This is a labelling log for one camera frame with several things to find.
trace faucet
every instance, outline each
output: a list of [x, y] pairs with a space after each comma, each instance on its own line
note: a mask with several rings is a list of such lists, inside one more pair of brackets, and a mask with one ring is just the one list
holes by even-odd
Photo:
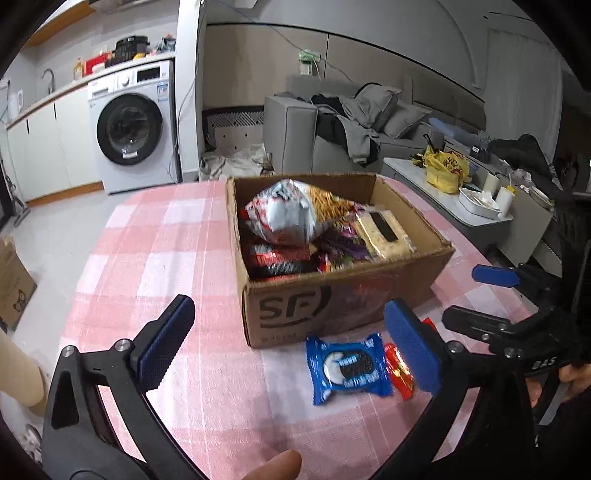
[[53, 75], [53, 70], [45, 69], [45, 71], [43, 72], [43, 75], [41, 75], [41, 80], [43, 80], [43, 77], [45, 76], [45, 74], [47, 72], [51, 73], [51, 85], [47, 87], [47, 94], [50, 95], [56, 91], [56, 76]]

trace cardboard box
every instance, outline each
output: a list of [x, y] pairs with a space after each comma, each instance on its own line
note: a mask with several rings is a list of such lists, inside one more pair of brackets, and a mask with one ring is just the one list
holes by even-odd
[[[417, 252], [326, 274], [251, 281], [240, 248], [238, 210], [261, 190], [288, 177], [359, 203], [384, 205], [416, 244]], [[432, 295], [432, 283], [454, 252], [420, 211], [373, 174], [237, 178], [228, 181], [226, 195], [244, 334], [253, 348], [301, 342], [312, 333], [329, 335], [377, 322], [384, 318], [385, 303], [394, 297], [416, 307]]]
[[18, 258], [12, 237], [0, 239], [0, 319], [14, 330], [37, 284]]

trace white curtain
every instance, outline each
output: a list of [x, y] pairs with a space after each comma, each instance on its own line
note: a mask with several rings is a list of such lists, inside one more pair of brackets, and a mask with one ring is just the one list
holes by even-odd
[[491, 138], [531, 134], [552, 162], [562, 113], [561, 57], [554, 47], [490, 30], [484, 100]]

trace human hand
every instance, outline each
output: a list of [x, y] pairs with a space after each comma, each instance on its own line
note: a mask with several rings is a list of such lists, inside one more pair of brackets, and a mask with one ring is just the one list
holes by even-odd
[[[591, 385], [591, 364], [585, 364], [581, 368], [575, 368], [573, 365], [562, 367], [558, 371], [558, 377], [561, 382], [572, 382], [563, 402], [569, 401], [584, 392]], [[527, 391], [530, 394], [531, 407], [535, 407], [542, 394], [542, 385], [535, 378], [526, 378]]]
[[296, 480], [300, 469], [301, 455], [299, 452], [286, 450], [259, 468], [255, 468], [242, 480]]

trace washing machine door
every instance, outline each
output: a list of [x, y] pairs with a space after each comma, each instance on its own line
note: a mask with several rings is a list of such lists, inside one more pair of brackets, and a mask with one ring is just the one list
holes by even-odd
[[162, 133], [162, 113], [148, 97], [126, 93], [103, 108], [96, 125], [100, 149], [118, 165], [136, 165], [156, 149]]

